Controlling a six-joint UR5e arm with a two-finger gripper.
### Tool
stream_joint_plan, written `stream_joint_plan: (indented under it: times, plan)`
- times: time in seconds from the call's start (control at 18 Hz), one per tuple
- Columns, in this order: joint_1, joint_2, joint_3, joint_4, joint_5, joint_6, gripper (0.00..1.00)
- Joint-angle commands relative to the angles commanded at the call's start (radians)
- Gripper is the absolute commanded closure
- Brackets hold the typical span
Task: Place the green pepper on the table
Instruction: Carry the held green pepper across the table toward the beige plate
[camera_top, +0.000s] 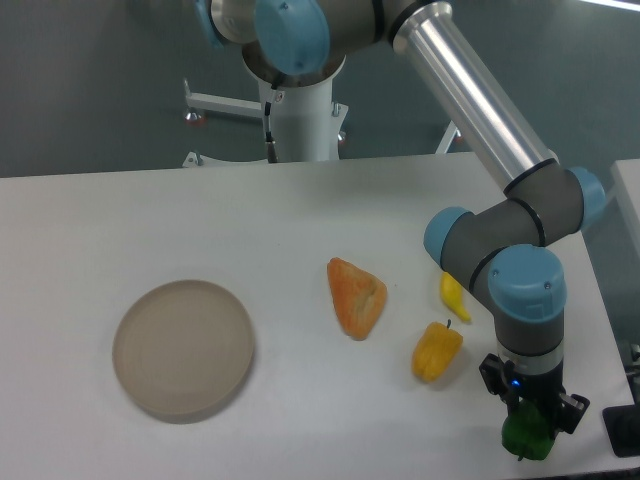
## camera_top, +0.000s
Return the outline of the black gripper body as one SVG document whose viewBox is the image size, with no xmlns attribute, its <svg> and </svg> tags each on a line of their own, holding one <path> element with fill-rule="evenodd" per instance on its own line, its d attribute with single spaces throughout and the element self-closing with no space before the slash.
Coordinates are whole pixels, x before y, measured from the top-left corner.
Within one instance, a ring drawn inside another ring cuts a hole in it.
<svg viewBox="0 0 640 480">
<path fill-rule="evenodd" d="M 533 404 L 540 413 L 555 413 L 564 393 L 562 358 L 549 355 L 525 357 L 500 355 L 499 396 L 512 413 L 523 401 Z"/>
</svg>

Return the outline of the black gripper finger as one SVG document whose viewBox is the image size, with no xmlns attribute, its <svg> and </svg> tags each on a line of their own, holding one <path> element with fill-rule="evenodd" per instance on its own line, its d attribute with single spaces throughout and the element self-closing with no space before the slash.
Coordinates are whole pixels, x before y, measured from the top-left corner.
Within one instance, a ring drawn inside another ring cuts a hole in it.
<svg viewBox="0 0 640 480">
<path fill-rule="evenodd" d="M 578 394 L 560 393 L 553 413 L 553 432 L 573 434 L 590 406 L 590 400 Z"/>
<path fill-rule="evenodd" d="M 479 371 L 487 391 L 498 396 L 508 410 L 516 410 L 520 403 L 520 383 L 516 378 L 515 364 L 490 353 L 480 364 Z"/>
</svg>

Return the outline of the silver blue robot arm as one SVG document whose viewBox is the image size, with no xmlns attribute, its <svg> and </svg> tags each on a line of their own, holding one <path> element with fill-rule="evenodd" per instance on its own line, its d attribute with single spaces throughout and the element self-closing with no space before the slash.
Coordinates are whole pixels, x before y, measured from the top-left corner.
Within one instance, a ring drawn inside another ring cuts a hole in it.
<svg viewBox="0 0 640 480">
<path fill-rule="evenodd" d="M 532 405 L 550 436 L 572 433 L 588 408 L 562 384 L 566 284 L 550 245 L 598 218 L 596 176 L 565 169 L 458 30 L 445 1 L 198 1 L 208 42 L 237 44 L 260 81 L 260 100 L 221 99 L 263 125 L 269 162 L 337 155 L 340 121 L 329 98 L 302 99 L 329 84 L 347 55 L 388 42 L 430 88 L 505 194 L 480 213 L 458 207 L 428 224 L 424 246 L 493 315 L 498 352 L 480 372 L 510 414 Z"/>
</svg>

